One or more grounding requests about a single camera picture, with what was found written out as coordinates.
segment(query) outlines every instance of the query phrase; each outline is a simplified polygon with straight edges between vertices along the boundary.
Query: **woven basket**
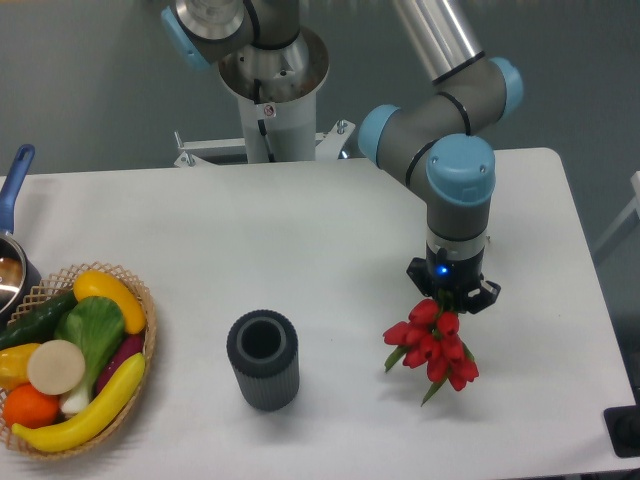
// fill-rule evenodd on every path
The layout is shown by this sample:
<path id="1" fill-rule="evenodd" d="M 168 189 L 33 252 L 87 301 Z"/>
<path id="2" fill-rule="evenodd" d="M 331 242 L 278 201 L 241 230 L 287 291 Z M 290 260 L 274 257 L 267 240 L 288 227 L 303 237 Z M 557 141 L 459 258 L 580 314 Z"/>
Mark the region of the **woven basket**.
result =
<path id="1" fill-rule="evenodd" d="M 94 437 L 88 442 L 63 452 L 58 453 L 45 453 L 34 449 L 24 440 L 16 437 L 11 433 L 11 429 L 7 427 L 4 419 L 0 416 L 0 442 L 4 443 L 9 450 L 15 450 L 31 458 L 39 460 L 60 460 L 64 458 L 73 457 L 80 453 L 84 453 L 93 447 L 104 442 L 122 425 L 125 418 L 131 411 L 133 405 L 136 403 L 141 389 L 144 387 L 145 381 L 148 376 L 149 366 L 151 364 L 151 358 L 153 357 L 153 351 L 156 343 L 156 313 L 153 304 L 153 299 L 149 293 L 149 289 L 144 286 L 144 283 L 132 274 L 130 271 L 125 270 L 121 266 L 112 266 L 109 264 L 93 263 L 91 265 L 82 264 L 79 266 L 71 266 L 60 270 L 56 274 L 52 274 L 47 279 L 40 281 L 40 285 L 37 285 L 31 289 L 31 293 L 24 297 L 24 300 L 20 306 L 16 309 L 11 316 L 9 325 L 14 322 L 19 322 L 23 315 L 33 309 L 36 305 L 44 302 L 45 300 L 71 290 L 73 282 L 82 272 L 87 270 L 99 270 L 102 272 L 110 273 L 114 277 L 118 278 L 124 283 L 127 288 L 137 297 L 138 301 L 142 305 L 142 309 L 147 318 L 147 326 L 144 331 L 144 357 L 146 360 L 146 367 L 144 376 L 138 388 L 136 389 L 131 400 L 120 411 L 118 416 L 105 428 L 98 436 Z M 0 388 L 0 411 L 4 409 L 4 402 L 7 398 L 8 392 Z"/>

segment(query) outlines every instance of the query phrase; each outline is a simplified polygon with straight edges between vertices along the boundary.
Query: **gray floor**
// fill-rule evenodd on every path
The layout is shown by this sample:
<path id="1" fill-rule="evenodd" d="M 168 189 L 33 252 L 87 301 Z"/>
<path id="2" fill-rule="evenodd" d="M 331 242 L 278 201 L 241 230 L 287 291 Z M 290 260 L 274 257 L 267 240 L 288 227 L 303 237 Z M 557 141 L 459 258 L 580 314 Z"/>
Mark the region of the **gray floor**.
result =
<path id="1" fill-rule="evenodd" d="M 319 130 L 431 95 L 388 1 L 301 3 L 331 56 Z M 216 72 L 191 72 L 172 50 L 158 20 L 165 4 L 0 1 L 0 175 L 25 142 L 38 149 L 32 172 L 49 173 L 168 167 L 174 130 L 185 141 L 241 136 Z M 462 5 L 485 51 L 509 58 L 526 86 L 522 107 L 483 137 L 496 149 L 556 150 L 593 245 L 631 200 L 629 178 L 640 170 L 640 2 Z M 627 361 L 640 351 L 639 269 L 640 228 L 598 268 Z"/>

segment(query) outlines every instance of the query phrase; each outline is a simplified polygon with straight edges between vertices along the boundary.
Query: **cucumber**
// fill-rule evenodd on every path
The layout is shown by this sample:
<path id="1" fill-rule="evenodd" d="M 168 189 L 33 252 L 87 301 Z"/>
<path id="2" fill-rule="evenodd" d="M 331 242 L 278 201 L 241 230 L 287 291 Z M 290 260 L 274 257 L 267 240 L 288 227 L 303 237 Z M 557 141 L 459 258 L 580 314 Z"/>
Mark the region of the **cucumber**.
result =
<path id="1" fill-rule="evenodd" d="M 41 303 L 0 333 L 0 350 L 51 340 L 62 315 L 77 304 L 73 290 Z"/>

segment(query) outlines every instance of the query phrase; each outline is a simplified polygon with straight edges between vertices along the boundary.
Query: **black cylinder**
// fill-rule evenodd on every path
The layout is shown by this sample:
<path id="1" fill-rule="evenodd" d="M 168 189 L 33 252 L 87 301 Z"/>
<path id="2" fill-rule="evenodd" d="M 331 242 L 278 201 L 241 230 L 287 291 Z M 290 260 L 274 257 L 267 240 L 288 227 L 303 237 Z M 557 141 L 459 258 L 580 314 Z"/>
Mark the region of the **black cylinder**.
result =
<path id="1" fill-rule="evenodd" d="M 298 393 L 298 336 L 283 315 L 256 310 L 242 316 L 227 337 L 227 355 L 252 407 L 278 410 Z"/>

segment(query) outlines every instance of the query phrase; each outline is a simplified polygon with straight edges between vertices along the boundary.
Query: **saucepan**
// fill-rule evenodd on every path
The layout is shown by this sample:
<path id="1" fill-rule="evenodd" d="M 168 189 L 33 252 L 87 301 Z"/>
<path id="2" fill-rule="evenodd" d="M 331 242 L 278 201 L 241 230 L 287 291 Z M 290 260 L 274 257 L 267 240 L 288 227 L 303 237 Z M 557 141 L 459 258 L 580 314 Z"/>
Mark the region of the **saucepan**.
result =
<path id="1" fill-rule="evenodd" d="M 18 192 L 35 155 L 33 145 L 22 145 L 0 190 L 0 331 L 31 287 L 40 282 L 38 270 L 12 237 Z"/>

